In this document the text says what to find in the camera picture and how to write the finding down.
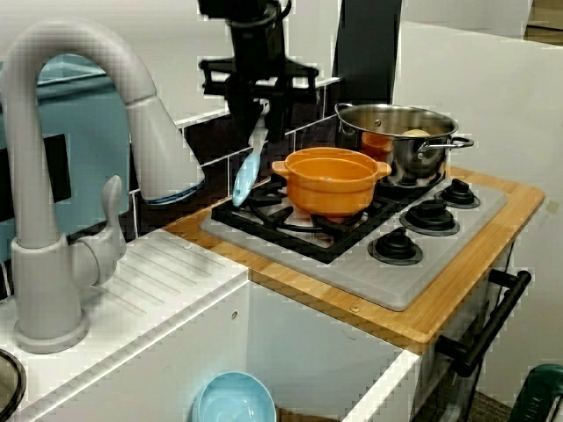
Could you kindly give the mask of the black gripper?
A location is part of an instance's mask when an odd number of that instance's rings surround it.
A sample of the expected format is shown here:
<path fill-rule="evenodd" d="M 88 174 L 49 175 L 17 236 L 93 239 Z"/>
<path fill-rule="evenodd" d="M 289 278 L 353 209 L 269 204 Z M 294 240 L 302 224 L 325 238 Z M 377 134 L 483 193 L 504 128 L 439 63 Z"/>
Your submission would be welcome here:
<path fill-rule="evenodd" d="M 318 70 L 285 55 L 282 22 L 229 20 L 234 56 L 203 60 L 204 93 L 227 99 L 238 132 L 248 142 L 263 112 L 253 97 L 271 97 L 266 116 L 267 140 L 278 142 L 285 134 L 290 97 L 314 97 Z"/>

